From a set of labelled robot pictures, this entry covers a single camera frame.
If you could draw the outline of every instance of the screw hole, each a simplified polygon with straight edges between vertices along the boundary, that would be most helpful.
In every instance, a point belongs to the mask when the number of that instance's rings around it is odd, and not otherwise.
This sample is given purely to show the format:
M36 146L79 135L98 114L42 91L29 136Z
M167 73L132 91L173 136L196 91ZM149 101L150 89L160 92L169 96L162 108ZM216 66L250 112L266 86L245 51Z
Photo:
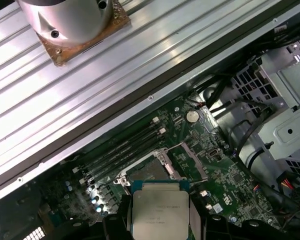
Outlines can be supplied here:
M99 2L99 8L100 9L105 9L107 7L107 3L105 1Z
M59 32L57 30L53 30L51 32L51 37L53 37L54 39L56 39L57 37L59 37Z

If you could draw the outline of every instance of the electrolytic capacitor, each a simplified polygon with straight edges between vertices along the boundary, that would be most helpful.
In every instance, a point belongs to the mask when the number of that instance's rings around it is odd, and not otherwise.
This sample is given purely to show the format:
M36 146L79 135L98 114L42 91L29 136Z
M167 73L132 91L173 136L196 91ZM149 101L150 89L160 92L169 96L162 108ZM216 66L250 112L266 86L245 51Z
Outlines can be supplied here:
M96 207L95 211L96 211L97 213L101 213L103 208L104 208L104 205L103 205L103 204L100 204L99 206Z
M94 199L91 200L91 203L92 204L97 204L98 200L99 200L99 197L96 196Z

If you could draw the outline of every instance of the capacitor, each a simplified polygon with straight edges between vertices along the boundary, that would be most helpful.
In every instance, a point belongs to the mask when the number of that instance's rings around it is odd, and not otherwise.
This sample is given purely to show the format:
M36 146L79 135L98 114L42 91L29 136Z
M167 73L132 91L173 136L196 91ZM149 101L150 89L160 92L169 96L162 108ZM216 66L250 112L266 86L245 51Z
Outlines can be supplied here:
M205 206L205 208L208 209L209 211L213 209L213 207L211 206L211 204L207 204L207 205Z
M230 216L229 218L232 223L236 223L238 221L238 219L235 216Z
M92 192L93 189L95 189L95 185L91 185L91 186L88 187L88 191L89 191L89 192Z
M203 191L200 192L200 195L201 195L202 197L205 197L205 196L208 195L208 192L207 192L206 190L203 190Z
M92 204L96 204L99 201L100 197L95 196L94 199L91 200Z
M96 211L97 213L101 213L103 208L104 208L104 205L103 205L103 204L100 204L99 206L97 206L97 207L95 208L95 211Z
M186 120L189 122L189 123L196 123L199 121L199 113L195 110L190 110L186 113L186 116L185 116Z

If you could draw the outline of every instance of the mounting screw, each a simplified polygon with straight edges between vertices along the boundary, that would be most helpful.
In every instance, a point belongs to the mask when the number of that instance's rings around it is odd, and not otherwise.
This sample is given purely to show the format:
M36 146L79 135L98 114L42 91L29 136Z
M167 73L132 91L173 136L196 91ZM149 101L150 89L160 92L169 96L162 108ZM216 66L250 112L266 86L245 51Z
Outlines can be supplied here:
M215 220L215 221L220 221L220 220L221 220L221 217L218 216L218 215L213 215L213 216L212 216L212 219Z
M250 221L249 224L250 224L252 227L259 227L259 223L257 223L256 221Z
M54 39L56 39L57 37L59 37L59 32L57 30L53 30L51 32L51 37L53 37Z

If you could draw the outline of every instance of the computer motherboard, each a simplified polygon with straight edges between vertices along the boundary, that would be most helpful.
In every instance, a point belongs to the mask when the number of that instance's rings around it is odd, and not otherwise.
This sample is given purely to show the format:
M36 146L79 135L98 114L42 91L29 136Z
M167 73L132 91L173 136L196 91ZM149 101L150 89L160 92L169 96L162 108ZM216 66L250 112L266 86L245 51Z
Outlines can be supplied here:
M93 150L73 155L41 185L53 222L115 213L134 180L185 180L199 185L211 214L240 225L273 226L271 206L233 161L233 152L206 106L180 96Z

